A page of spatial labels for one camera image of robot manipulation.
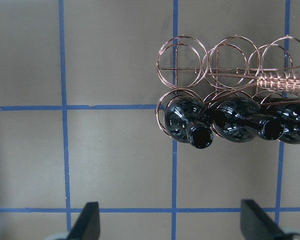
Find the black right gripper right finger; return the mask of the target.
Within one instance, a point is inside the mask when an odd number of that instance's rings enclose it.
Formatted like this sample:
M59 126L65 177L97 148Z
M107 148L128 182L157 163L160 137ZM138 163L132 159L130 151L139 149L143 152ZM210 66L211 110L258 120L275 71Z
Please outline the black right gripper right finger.
M289 240L253 199L240 202L240 231L245 240Z

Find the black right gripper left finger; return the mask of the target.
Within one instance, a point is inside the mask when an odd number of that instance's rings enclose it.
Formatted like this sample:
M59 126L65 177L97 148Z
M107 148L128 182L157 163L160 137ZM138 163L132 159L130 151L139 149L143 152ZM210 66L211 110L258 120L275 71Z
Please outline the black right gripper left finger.
M87 202L82 209L67 240L98 240L101 235L99 203Z

